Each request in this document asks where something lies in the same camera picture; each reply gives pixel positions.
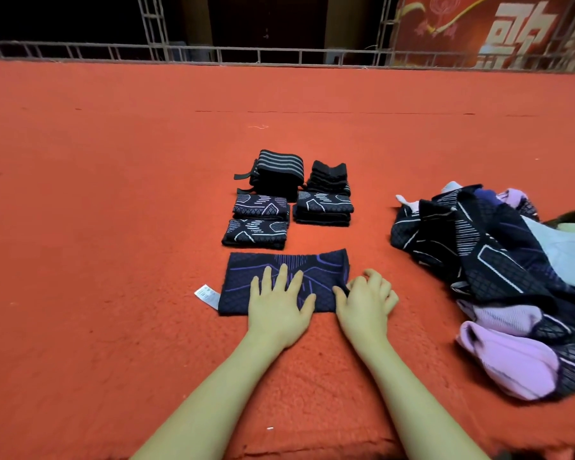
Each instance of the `white tag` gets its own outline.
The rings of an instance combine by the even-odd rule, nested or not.
[[[211,305],[215,310],[219,307],[219,298],[221,297],[221,294],[218,294],[206,284],[194,292],[194,295],[207,305]]]

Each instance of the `red banner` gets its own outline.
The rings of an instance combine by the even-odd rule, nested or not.
[[[545,53],[569,2],[405,0],[392,32],[394,65],[527,67]]]

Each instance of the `dark doorway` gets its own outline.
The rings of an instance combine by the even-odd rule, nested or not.
[[[208,0],[215,46],[323,48],[328,0]],[[255,62],[254,51],[222,50],[225,62]],[[262,62],[298,63],[298,52],[263,51]],[[302,62],[323,62],[303,53]]]

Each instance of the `right hand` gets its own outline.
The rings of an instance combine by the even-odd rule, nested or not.
[[[374,269],[366,269],[347,288],[349,297],[337,286],[332,291],[338,322],[356,351],[387,341],[387,316],[399,301],[390,282]]]

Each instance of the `left hand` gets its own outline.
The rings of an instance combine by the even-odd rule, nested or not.
[[[272,288],[272,270],[264,269],[262,287],[256,276],[251,281],[249,295],[249,333],[276,346],[277,351],[293,345],[307,330],[315,309],[315,294],[305,300],[302,309],[296,305],[296,297],[302,285],[302,271],[298,271],[286,291],[288,266],[281,265]]]

